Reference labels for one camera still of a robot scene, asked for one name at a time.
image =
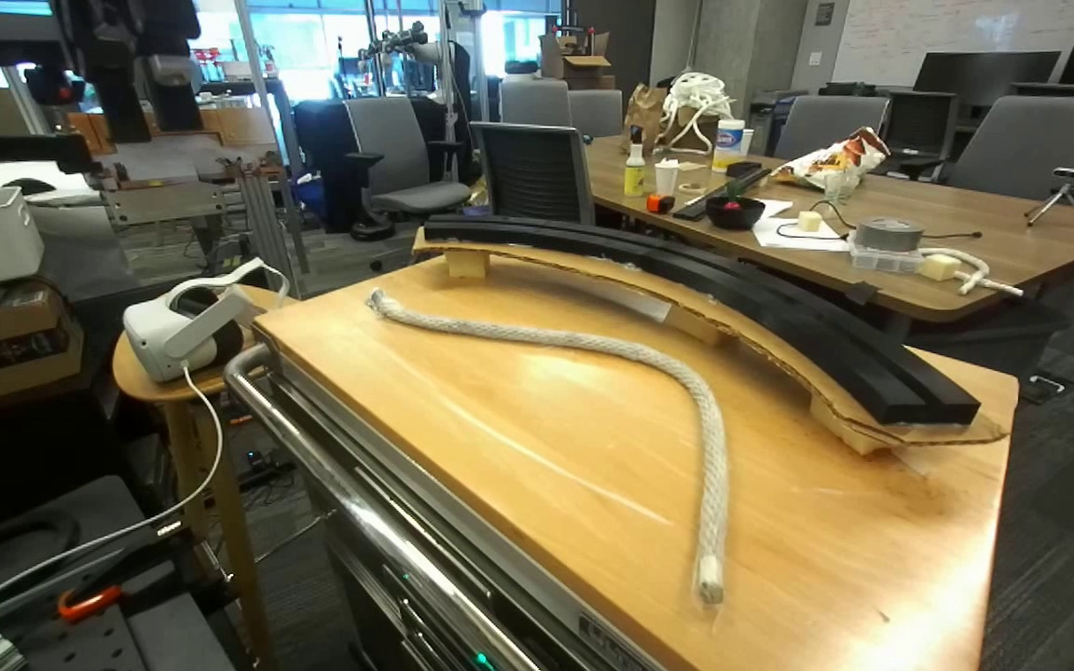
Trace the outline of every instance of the spray bottle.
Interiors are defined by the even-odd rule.
[[[633,145],[627,150],[627,161],[624,162],[624,194],[644,194],[644,140],[640,135],[640,127],[634,126],[629,131]]]

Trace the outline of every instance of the black bowl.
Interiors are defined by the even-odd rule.
[[[725,209],[728,201],[740,203],[739,209]],[[725,230],[750,230],[765,211],[765,203],[752,199],[728,199],[717,195],[707,200],[707,218]]]

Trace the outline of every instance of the duct tape roll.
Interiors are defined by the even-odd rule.
[[[870,250],[913,251],[923,242],[923,230],[900,218],[874,217],[857,227],[856,242]]]

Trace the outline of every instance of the white rope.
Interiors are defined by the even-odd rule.
[[[1024,293],[1021,289],[1017,286],[1010,286],[1001,283],[1001,281],[996,281],[988,278],[988,273],[990,268],[988,263],[985,263],[984,259],[973,257],[969,254],[968,251],[953,250],[950,247],[921,247],[919,253],[924,257],[929,257],[930,254],[944,254],[952,258],[957,258],[962,260],[962,262],[972,265],[976,268],[975,272],[968,273],[962,271],[956,272],[956,279],[962,279],[964,283],[959,287],[960,296],[964,296],[975,289],[976,286],[983,286],[985,289],[997,290],[997,292],[1013,293],[1014,296],[1021,296]]]
[[[702,131],[699,131],[698,119],[708,114],[725,119],[732,118],[731,98],[728,97],[727,90],[724,89],[724,81],[700,72],[688,72],[679,75],[678,79],[674,79],[674,84],[670,86],[669,94],[666,96],[666,101],[661,106],[662,126],[666,127],[666,129],[672,128],[674,119],[678,118],[678,110],[681,107],[691,107],[695,111],[695,115],[690,119],[688,123],[682,127],[681,131],[678,131],[678,135],[674,135],[673,140],[670,140],[666,145],[679,151],[709,152],[711,150],[711,138],[705,136]],[[703,142],[707,149],[674,148],[678,141],[685,137],[686,133],[691,131],[695,132],[695,137]],[[662,133],[662,136],[657,140],[661,141],[664,137],[665,133]]]
[[[389,298],[379,289],[372,290],[367,307],[375,310],[379,317],[429,331],[456,333],[461,336],[476,336],[491,340],[551,345],[551,347],[622,356],[651,365],[677,379],[686,388],[686,392],[690,392],[691,398],[698,406],[699,421],[703,429],[703,500],[699,513],[695,579],[698,594],[705,603],[716,606],[724,602],[724,544],[728,533],[727,438],[724,437],[724,415],[720,412],[715,394],[712,394],[711,388],[697,373],[681,361],[666,356],[653,348],[637,342],[605,338],[601,335],[508,326],[504,323],[416,313],[404,309],[398,302]]]

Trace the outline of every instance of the black curved foam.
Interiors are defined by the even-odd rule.
[[[735,259],[622,230],[506,217],[430,218],[425,238],[605,257],[690,286],[787,341],[881,424],[969,424],[979,409],[979,400],[899,342],[798,286]]]

